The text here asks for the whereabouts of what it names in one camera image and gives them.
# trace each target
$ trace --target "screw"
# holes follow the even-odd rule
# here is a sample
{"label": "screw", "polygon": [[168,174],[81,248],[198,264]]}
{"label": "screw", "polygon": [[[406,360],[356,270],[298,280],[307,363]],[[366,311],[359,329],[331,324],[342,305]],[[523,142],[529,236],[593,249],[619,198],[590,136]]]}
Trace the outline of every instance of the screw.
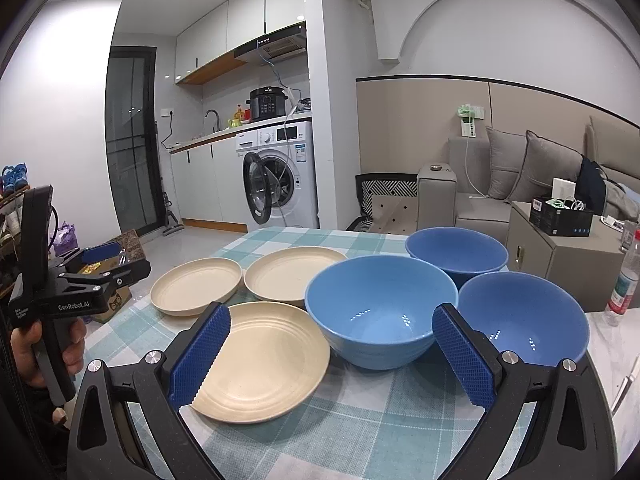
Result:
{"label": "screw", "polygon": [[100,359],[94,359],[89,363],[86,369],[89,370],[90,372],[97,372],[101,366],[102,366],[102,362],[100,361]]}
{"label": "screw", "polygon": [[502,352],[502,360],[505,363],[509,363],[510,365],[516,364],[520,358],[516,352],[512,352],[511,350],[507,350],[506,352]]}
{"label": "screw", "polygon": [[562,361],[562,367],[568,372],[575,371],[575,363],[571,359],[565,359]]}
{"label": "screw", "polygon": [[158,350],[152,350],[147,355],[145,355],[145,361],[150,365],[154,365],[160,360],[161,357],[162,354]]}

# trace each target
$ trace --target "checkered tablecloth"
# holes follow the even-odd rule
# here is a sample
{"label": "checkered tablecloth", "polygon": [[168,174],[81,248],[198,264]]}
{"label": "checkered tablecloth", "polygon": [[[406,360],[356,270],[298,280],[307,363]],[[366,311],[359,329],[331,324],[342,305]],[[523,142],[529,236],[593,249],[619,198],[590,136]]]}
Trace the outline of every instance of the checkered tablecloth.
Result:
{"label": "checkered tablecloth", "polygon": [[[246,269],[264,254],[292,246],[328,247],[348,257],[406,254],[405,238],[268,228],[239,238],[214,256],[235,260]],[[255,300],[241,288],[228,304]],[[137,362],[149,350],[164,350],[193,321],[164,316],[147,296],[87,338],[85,362],[94,358],[109,366]],[[140,408],[131,408],[156,474],[171,478]],[[508,472],[532,409],[523,408],[492,478]],[[287,415],[263,424],[219,424],[189,406],[180,413],[227,480],[422,480],[442,473],[483,410],[469,403],[434,345],[412,364],[388,372],[356,368],[332,355],[315,394]]]}

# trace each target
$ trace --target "blue bowl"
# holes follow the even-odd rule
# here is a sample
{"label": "blue bowl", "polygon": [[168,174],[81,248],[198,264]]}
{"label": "blue bowl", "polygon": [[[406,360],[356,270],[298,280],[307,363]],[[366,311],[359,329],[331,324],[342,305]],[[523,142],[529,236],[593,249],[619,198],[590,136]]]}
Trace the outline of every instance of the blue bowl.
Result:
{"label": "blue bowl", "polygon": [[587,350],[589,324],[580,305],[559,286],[521,272],[482,274],[460,289],[458,311],[500,351],[530,364],[578,362]]}
{"label": "blue bowl", "polygon": [[458,288],[478,274],[500,270],[509,253],[495,238],[459,227],[432,227],[409,236],[404,248],[413,257],[444,270]]}
{"label": "blue bowl", "polygon": [[458,290],[437,267],[406,256],[361,256],[320,272],[308,285],[306,311],[329,345],[370,370],[410,363],[434,342],[431,317]]}

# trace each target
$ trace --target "side table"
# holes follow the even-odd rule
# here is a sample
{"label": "side table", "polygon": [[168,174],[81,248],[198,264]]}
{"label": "side table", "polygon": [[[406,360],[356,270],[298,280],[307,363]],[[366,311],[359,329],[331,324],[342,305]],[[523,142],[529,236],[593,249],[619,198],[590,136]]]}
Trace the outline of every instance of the side table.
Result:
{"label": "side table", "polygon": [[[509,270],[527,272],[564,288],[585,312],[603,311],[625,253],[621,234],[593,217],[588,238],[549,236],[529,222],[531,204],[513,202],[507,249]],[[640,306],[636,294],[631,307]]]}

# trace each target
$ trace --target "faucet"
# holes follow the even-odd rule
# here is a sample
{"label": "faucet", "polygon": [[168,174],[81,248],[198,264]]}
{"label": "faucet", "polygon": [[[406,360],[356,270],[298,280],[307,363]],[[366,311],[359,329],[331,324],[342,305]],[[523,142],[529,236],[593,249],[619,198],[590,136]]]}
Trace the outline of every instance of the faucet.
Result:
{"label": "faucet", "polygon": [[217,111],[215,111],[213,108],[211,110],[207,110],[207,113],[204,115],[205,117],[209,117],[209,114],[213,112],[216,115],[216,126],[218,126],[218,131],[221,132],[222,131],[222,127],[220,126],[220,115],[218,114]]}

